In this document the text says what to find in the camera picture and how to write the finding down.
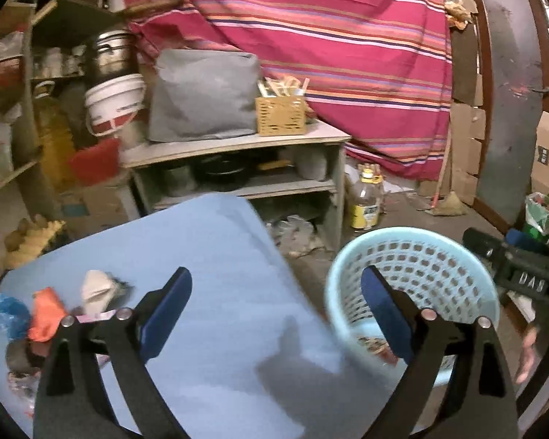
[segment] gray fabric bag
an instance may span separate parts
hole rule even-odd
[[[186,142],[256,133],[261,66],[249,52],[165,49],[157,59],[149,140]]]

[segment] metal rivet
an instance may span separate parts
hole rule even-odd
[[[75,317],[73,315],[64,316],[61,319],[61,325],[63,327],[70,327],[75,322]]]
[[[132,316],[132,309],[128,307],[122,307],[116,312],[116,318],[118,320],[128,320]]]
[[[487,318],[487,316],[479,316],[478,325],[482,328],[490,328],[492,327],[492,322],[490,322],[490,319]]]
[[[421,316],[425,320],[429,320],[430,322],[432,322],[437,318],[437,312],[435,312],[432,308],[424,308],[423,310],[421,310]]]

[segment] metal panel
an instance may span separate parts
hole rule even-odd
[[[541,52],[528,0],[483,0],[490,30],[493,107],[478,197],[509,224],[530,181],[542,113]]]

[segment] woven basket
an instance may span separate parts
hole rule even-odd
[[[256,98],[258,134],[305,135],[305,98],[303,96],[280,96]]]

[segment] blue table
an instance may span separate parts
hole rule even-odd
[[[52,286],[80,305],[89,269],[135,286],[134,307],[184,266],[193,293],[160,356],[147,364],[193,439],[357,439],[394,385],[346,358],[244,199],[210,194],[101,232],[10,272],[0,292],[32,305]],[[0,329],[0,401],[31,436],[7,387]],[[137,430],[111,365],[104,383],[120,423]]]

